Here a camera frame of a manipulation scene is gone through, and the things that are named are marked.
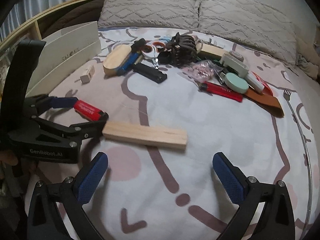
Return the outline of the round mint green case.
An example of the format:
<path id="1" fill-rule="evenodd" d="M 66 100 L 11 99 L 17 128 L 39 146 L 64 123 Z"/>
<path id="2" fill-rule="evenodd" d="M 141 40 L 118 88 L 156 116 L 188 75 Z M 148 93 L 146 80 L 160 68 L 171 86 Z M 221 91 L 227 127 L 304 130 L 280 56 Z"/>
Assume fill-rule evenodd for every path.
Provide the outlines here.
<path id="1" fill-rule="evenodd" d="M 249 89 L 248 83 L 234 73 L 227 73 L 223 81 L 228 88 L 240 94 L 245 94 Z"/>

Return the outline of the oval wooden block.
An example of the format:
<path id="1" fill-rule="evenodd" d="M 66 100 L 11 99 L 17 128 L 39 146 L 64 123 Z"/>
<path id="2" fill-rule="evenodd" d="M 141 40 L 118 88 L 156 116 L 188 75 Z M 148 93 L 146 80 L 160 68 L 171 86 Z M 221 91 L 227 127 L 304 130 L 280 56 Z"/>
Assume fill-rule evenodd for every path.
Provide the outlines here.
<path id="1" fill-rule="evenodd" d="M 117 69 L 129 58 L 131 47 L 127 44 L 116 46 L 104 59 L 103 70 L 107 77 L 116 75 Z"/>

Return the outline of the sage green plastic tray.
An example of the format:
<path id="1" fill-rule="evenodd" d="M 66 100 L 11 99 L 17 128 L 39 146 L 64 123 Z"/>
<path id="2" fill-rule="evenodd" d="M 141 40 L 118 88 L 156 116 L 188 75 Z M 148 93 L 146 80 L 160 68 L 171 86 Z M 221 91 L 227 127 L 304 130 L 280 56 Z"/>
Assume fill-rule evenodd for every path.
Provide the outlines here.
<path id="1" fill-rule="evenodd" d="M 234 70 L 240 78 L 245 78 L 249 73 L 249 68 L 230 53 L 224 53 L 221 56 L 220 63 L 224 67 L 232 68 L 232 70 Z"/>

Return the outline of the beige pillow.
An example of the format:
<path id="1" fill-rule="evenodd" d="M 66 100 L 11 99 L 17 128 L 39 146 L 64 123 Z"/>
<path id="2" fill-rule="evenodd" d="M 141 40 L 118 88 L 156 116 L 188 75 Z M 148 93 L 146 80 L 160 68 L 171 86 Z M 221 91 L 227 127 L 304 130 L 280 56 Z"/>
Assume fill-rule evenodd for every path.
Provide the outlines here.
<path id="1" fill-rule="evenodd" d="M 200 0 L 199 31 L 256 48 L 287 64 L 296 62 L 292 21 L 256 0 Z"/>
<path id="2" fill-rule="evenodd" d="M 199 7 L 200 0 L 104 0 L 98 27 L 196 30 Z"/>

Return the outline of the bag of pink beads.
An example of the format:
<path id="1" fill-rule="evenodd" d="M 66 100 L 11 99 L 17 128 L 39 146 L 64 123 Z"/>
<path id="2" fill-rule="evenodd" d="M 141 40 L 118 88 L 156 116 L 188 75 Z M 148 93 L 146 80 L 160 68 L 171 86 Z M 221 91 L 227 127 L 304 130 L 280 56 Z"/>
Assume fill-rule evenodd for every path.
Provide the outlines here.
<path id="1" fill-rule="evenodd" d="M 191 63 L 181 69 L 182 74 L 198 81 L 209 81 L 215 74 L 215 64 L 210 60 L 203 60 L 196 63 Z"/>

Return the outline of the left beige pillow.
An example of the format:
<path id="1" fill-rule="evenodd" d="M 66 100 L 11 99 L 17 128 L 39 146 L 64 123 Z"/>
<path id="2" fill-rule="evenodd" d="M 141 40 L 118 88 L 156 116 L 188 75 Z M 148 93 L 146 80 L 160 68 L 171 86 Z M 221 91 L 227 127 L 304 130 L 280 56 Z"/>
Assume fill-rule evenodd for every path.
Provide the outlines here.
<path id="1" fill-rule="evenodd" d="M 104 0 L 98 27 L 196 30 L 199 7 L 200 0 Z"/>

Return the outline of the wooden shelf headboard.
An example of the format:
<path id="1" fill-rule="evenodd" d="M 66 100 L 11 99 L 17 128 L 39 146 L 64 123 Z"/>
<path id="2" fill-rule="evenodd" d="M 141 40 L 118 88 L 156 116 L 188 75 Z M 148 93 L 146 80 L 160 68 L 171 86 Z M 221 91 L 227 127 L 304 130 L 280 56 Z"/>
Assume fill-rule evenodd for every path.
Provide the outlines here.
<path id="1" fill-rule="evenodd" d="M 59 5 L 51 7 L 36 16 L 32 17 L 31 19 L 24 22 L 18 28 L 16 28 L 12 33 L 10 33 L 2 42 L 1 42 L 1 54 L 4 54 L 5 51 L 12 47 L 20 38 L 26 36 L 29 38 L 33 38 L 36 40 L 41 40 L 40 29 L 38 25 L 38 20 L 43 18 L 44 16 L 50 14 L 51 12 L 56 11 L 57 9 L 62 9 L 65 6 L 73 5 L 82 1 L 87 0 L 70 0 L 68 2 L 63 2 Z"/>

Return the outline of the black rectangular case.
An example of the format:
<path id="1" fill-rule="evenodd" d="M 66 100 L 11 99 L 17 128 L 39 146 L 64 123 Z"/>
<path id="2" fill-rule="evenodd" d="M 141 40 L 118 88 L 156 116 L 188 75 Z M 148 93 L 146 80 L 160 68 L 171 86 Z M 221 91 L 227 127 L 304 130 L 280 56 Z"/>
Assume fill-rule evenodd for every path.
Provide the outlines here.
<path id="1" fill-rule="evenodd" d="M 147 79 L 160 84 L 167 79 L 167 74 L 162 73 L 160 70 L 149 67 L 145 64 L 138 63 L 132 64 L 131 68 L 134 72 L 146 77 Z"/>

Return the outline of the red lighter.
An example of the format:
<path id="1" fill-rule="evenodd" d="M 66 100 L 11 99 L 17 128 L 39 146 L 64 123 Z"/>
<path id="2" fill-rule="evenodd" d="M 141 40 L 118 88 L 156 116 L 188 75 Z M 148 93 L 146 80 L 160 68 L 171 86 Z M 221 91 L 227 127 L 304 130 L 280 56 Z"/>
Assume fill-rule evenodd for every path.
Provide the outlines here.
<path id="1" fill-rule="evenodd" d="M 108 114 L 82 100 L 78 100 L 74 106 L 74 110 L 82 117 L 89 121 L 107 120 Z"/>
<path id="2" fill-rule="evenodd" d="M 224 98 L 232 99 L 237 102 L 243 101 L 243 96 L 237 92 L 234 92 L 226 87 L 223 87 L 221 85 L 216 85 L 211 82 L 198 82 L 197 86 L 200 91 L 209 93 L 209 94 L 215 94 L 219 96 L 223 96 Z"/>

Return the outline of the grey curtain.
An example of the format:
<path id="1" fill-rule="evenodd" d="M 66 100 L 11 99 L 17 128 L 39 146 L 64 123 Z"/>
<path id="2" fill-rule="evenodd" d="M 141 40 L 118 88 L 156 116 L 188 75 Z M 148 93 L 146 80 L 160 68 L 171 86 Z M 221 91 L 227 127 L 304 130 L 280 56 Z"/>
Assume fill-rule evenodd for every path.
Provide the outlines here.
<path id="1" fill-rule="evenodd" d="M 18 0 L 1 25 L 1 40 L 37 14 L 70 0 Z"/>

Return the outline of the red snack packet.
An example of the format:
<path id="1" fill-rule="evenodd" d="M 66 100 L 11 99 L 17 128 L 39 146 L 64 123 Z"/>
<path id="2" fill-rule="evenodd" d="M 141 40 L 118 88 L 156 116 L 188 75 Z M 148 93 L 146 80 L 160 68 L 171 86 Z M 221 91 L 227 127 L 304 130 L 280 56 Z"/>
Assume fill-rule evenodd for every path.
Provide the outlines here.
<path id="1" fill-rule="evenodd" d="M 263 85 L 263 91 L 262 93 L 263 94 L 266 94 L 266 95 L 270 95 L 270 96 L 273 96 L 273 91 L 272 89 L 269 87 L 269 85 L 257 74 L 255 74 L 255 72 L 253 72 L 253 75 L 255 76 L 255 78 Z"/>

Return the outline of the long wooden block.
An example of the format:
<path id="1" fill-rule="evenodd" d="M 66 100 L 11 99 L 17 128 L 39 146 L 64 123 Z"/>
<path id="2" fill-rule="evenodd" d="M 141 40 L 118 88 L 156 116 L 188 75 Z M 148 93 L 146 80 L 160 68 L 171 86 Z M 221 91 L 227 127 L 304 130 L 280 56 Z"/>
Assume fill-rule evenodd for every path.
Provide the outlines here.
<path id="1" fill-rule="evenodd" d="M 185 130 L 124 122 L 107 122 L 102 133 L 110 140 L 178 150 L 184 150 L 188 142 Z"/>

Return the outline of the flat wooden piece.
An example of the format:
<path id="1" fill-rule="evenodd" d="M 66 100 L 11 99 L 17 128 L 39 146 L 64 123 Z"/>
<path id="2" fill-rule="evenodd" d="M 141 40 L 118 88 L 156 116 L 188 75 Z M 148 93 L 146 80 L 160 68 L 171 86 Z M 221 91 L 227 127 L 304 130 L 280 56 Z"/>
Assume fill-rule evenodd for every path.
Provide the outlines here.
<path id="1" fill-rule="evenodd" d="M 198 55 L 200 58 L 220 60 L 225 53 L 227 53 L 227 51 L 222 48 L 208 44 L 203 44 Z"/>

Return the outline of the right beige pillow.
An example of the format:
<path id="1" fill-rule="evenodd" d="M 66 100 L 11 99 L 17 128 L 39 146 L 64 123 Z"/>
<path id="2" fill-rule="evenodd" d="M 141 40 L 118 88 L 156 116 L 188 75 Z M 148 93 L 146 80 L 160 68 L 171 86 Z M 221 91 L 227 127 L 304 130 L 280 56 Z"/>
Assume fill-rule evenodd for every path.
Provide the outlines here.
<path id="1" fill-rule="evenodd" d="M 256 48 L 287 64 L 296 62 L 292 21 L 256 0 L 200 0 L 199 31 Z"/>

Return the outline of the cartoon print blanket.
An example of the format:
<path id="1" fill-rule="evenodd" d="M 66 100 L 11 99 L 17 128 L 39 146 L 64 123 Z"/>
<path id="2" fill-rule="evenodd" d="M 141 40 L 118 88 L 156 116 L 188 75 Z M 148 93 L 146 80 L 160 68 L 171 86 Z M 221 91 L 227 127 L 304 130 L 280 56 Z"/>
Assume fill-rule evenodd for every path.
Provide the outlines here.
<path id="1" fill-rule="evenodd" d="M 110 175 L 99 184 L 85 210 L 98 230 L 115 239 L 215 239 L 236 211 L 212 169 L 222 152 L 244 174 L 262 183 L 286 183 L 295 218 L 295 237 L 307 232 L 318 216 L 319 179 L 310 179 L 306 160 L 318 165 L 313 131 L 282 62 L 215 38 L 239 52 L 278 99 L 277 118 L 256 103 L 236 102 L 199 91 L 175 67 L 163 66 L 167 79 L 157 84 L 140 74 L 107 78 L 102 62 L 121 44 L 144 38 L 171 37 L 174 29 L 110 29 L 99 32 L 101 53 L 83 85 L 84 67 L 52 92 L 74 95 L 108 113 L 107 128 L 121 135 L 146 135 L 146 145 L 99 138 L 84 141 L 80 161 L 104 152 Z"/>

